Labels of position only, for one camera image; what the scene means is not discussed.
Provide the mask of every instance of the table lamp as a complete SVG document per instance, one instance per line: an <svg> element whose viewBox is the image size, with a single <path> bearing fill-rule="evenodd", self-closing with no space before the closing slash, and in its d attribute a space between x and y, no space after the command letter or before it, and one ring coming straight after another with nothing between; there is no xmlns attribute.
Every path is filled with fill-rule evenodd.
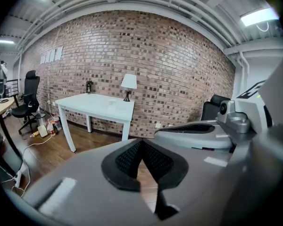
<svg viewBox="0 0 283 226"><path fill-rule="evenodd" d="M121 84L121 87L125 87L127 88L127 94L126 97L124 98L124 101L129 102L129 92L130 89L136 89L137 85L136 85L136 75L134 74L125 74L123 82Z"/></svg>

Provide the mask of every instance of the trash can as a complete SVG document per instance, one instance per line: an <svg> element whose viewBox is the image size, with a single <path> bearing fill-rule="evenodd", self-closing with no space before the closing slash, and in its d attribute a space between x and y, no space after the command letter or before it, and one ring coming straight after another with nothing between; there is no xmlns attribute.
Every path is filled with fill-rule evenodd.
<svg viewBox="0 0 283 226"><path fill-rule="evenodd" d="M46 115L45 113L36 114L35 118L38 122L38 126L44 125L45 128L46 128L47 123L46 123L46 120L45 120L45 115Z"/></svg>

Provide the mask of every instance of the bottle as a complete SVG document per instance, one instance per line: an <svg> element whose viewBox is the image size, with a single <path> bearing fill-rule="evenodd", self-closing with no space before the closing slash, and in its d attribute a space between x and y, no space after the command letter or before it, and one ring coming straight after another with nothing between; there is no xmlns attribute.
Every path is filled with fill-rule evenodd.
<svg viewBox="0 0 283 226"><path fill-rule="evenodd" d="M51 121L49 121L49 120L48 120L48 124L47 124L47 131L48 131L49 134L52 134L53 136L55 135L53 125L52 125Z"/></svg>
<svg viewBox="0 0 283 226"><path fill-rule="evenodd" d="M55 121L56 128L58 130L62 130L61 123L60 123L60 120L59 120L57 114L55 114L55 116L53 117L53 120Z"/></svg>
<svg viewBox="0 0 283 226"><path fill-rule="evenodd" d="M33 134L30 135L30 138L36 137L39 135L39 131L34 132Z"/></svg>
<svg viewBox="0 0 283 226"><path fill-rule="evenodd" d="M53 130L55 131L55 134L58 134L58 129L56 127L56 124L53 124Z"/></svg>

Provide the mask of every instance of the black chair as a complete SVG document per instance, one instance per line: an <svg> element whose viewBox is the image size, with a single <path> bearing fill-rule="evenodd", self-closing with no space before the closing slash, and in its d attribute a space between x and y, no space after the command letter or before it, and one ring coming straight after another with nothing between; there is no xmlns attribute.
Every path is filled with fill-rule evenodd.
<svg viewBox="0 0 283 226"><path fill-rule="evenodd" d="M221 102L224 100L230 100L230 98L213 95L210 101L203 104L201 121L214 120L219 112Z"/></svg>
<svg viewBox="0 0 283 226"><path fill-rule="evenodd" d="M40 77L36 76L36 71L31 70L26 74L24 82L24 104L13 109L11 114L17 118L27 117L27 122L19 129L19 134L21 135L21 130L29 124L30 130L32 131L32 123L36 122L32 113L36 112L39 107L39 102L37 101L37 89L40 82Z"/></svg>

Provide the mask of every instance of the brick wall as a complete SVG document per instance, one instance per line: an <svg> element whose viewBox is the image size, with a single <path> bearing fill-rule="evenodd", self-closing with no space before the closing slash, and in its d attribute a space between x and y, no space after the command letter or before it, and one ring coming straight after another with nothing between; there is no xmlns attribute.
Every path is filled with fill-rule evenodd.
<svg viewBox="0 0 283 226"><path fill-rule="evenodd" d="M41 54L63 47L59 61L40 64ZM125 73L137 76L130 135L153 137L155 123L198 120L203 103L218 94L231 97L235 68L212 42L193 29L155 14L110 11L82 16L55 28L22 57L21 78L35 69L41 77L38 100L54 101L85 92L125 97ZM50 107L57 113L57 107ZM81 114L67 119L86 125ZM122 124L92 119L92 127L122 133Z"/></svg>

